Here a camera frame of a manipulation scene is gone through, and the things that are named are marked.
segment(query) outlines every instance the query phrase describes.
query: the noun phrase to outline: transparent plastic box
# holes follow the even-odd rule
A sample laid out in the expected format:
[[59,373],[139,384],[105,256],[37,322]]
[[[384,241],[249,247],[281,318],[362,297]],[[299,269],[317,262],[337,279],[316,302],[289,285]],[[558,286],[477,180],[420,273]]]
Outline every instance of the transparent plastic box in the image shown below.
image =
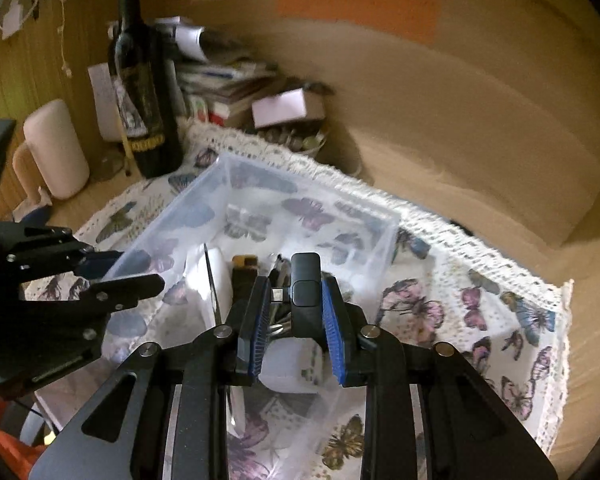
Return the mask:
[[[216,259],[220,254],[226,262],[213,264],[221,303],[231,302],[233,256],[256,255],[263,273],[278,254],[291,258],[295,253],[315,252],[320,254],[322,270],[337,278],[346,300],[360,305],[373,321],[382,278],[394,255],[398,222],[399,215],[390,210],[297,174],[223,153],[107,273],[106,280],[158,272],[166,286],[157,298],[112,315],[103,355],[120,362],[145,341],[169,348],[193,340],[208,328],[208,276],[201,264],[206,262],[205,243]],[[268,352],[275,348],[281,351],[286,346],[269,346],[265,364],[272,357]],[[300,367],[302,359],[289,357],[289,366]],[[232,405],[240,411],[228,416],[237,420],[228,427],[233,478],[241,474],[250,478],[244,471],[247,465],[240,461],[245,453],[256,469],[251,472],[254,478],[290,479],[306,473],[303,468],[315,459],[320,440],[330,434],[337,406],[346,405],[348,395],[356,395],[337,385],[328,355],[321,351],[302,369],[302,376],[307,374],[312,378],[308,390],[272,391],[262,383],[243,392],[232,388]],[[265,455],[271,456],[269,462]]]

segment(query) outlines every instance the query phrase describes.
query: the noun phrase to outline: dark glass bottle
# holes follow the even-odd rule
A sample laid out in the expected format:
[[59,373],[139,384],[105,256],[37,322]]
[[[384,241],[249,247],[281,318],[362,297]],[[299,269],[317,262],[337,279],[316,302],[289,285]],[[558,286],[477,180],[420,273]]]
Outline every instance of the dark glass bottle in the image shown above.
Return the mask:
[[111,67],[118,105],[138,168],[145,178],[154,178],[177,170],[182,163],[162,40],[142,21],[140,0],[118,0],[118,5],[120,31],[114,38]]

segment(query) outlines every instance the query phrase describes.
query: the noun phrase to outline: brown butterfly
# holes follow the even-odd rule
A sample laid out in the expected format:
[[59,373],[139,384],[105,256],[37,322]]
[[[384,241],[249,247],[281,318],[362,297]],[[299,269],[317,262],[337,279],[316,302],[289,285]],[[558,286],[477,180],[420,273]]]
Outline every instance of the brown butterfly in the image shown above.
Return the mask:
[[365,451],[365,435],[359,415],[340,428],[340,436],[331,435],[326,449],[322,452],[322,463],[331,470],[342,469],[345,458],[360,458]]

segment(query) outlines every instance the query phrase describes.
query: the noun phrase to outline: white paper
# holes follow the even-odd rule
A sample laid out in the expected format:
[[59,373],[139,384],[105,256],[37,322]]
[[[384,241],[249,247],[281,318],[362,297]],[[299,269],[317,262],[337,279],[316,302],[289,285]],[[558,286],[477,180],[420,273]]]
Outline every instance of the white paper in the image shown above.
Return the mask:
[[96,116],[100,135],[109,142],[122,142],[120,114],[116,101],[116,92],[109,75],[107,63],[88,68],[93,89],[93,100],[96,104]]

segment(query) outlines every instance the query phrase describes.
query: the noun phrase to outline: orange paper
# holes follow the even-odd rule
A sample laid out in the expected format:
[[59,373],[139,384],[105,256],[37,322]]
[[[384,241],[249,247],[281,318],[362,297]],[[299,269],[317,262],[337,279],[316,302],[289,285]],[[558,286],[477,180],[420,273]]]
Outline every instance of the orange paper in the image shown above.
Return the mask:
[[310,20],[344,20],[431,44],[440,13],[437,0],[278,0],[282,16]]

